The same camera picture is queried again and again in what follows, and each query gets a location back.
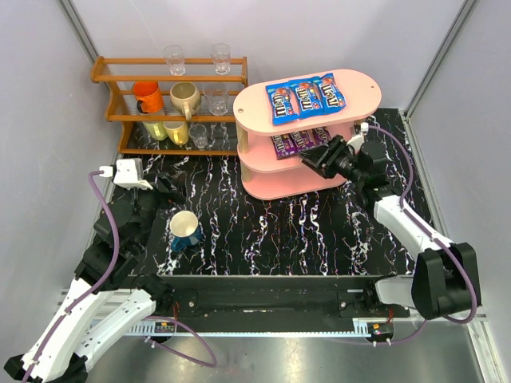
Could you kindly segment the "purple candy bag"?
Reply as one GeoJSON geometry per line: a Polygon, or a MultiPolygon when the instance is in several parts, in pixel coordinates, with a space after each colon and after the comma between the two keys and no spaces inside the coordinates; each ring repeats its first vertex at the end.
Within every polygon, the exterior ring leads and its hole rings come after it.
{"type": "Polygon", "coordinates": [[[326,127],[313,128],[311,132],[317,145],[327,144],[331,140],[331,134],[326,127]]]}
{"type": "Polygon", "coordinates": [[[298,131],[291,134],[298,152],[306,151],[315,146],[315,141],[308,131],[298,131]]]}
{"type": "Polygon", "coordinates": [[[284,160],[298,154],[295,142],[289,134],[273,136],[271,140],[278,160],[284,160]]]}

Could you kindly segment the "blue candy bag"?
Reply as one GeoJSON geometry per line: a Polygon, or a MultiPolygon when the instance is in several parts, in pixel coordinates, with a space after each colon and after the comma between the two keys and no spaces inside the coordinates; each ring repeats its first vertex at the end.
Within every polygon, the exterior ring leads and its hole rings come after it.
{"type": "Polygon", "coordinates": [[[273,125],[279,126],[299,119],[291,103],[291,87],[287,82],[267,85],[266,92],[271,105],[273,125]]]}
{"type": "Polygon", "coordinates": [[[315,83],[326,115],[341,112],[346,108],[345,97],[337,86],[333,73],[326,73],[316,78],[315,83]]]}
{"type": "Polygon", "coordinates": [[[290,80],[289,86],[295,94],[301,120],[324,114],[323,103],[311,78],[290,80]]]}

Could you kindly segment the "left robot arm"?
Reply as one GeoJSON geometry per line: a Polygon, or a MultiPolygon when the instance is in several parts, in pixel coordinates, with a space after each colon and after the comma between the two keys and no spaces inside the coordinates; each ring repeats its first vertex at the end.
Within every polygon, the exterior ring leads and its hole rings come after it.
{"type": "Polygon", "coordinates": [[[149,316],[177,314],[174,288],[156,274],[132,281],[129,296],[97,325],[90,323],[118,291],[145,252],[157,212],[184,203],[182,176],[161,173],[149,183],[139,174],[111,178],[131,194],[107,203],[94,178],[89,185],[103,209],[94,224],[96,237],[74,271],[65,299],[44,333],[24,353],[10,357],[4,370],[20,382],[84,382],[94,363],[134,324],[149,316]]]}

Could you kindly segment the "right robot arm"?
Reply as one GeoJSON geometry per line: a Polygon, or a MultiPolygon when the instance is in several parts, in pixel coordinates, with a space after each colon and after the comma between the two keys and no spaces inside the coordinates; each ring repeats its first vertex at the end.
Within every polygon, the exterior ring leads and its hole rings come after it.
{"type": "Polygon", "coordinates": [[[324,179],[337,175],[352,182],[359,204],[414,257],[411,276],[387,276],[370,288],[369,299],[382,305],[414,308],[427,320],[467,312],[470,322],[481,304],[475,250],[434,230],[398,195],[386,174],[386,151],[369,141],[354,149],[341,136],[302,151],[300,159],[324,179]]]}

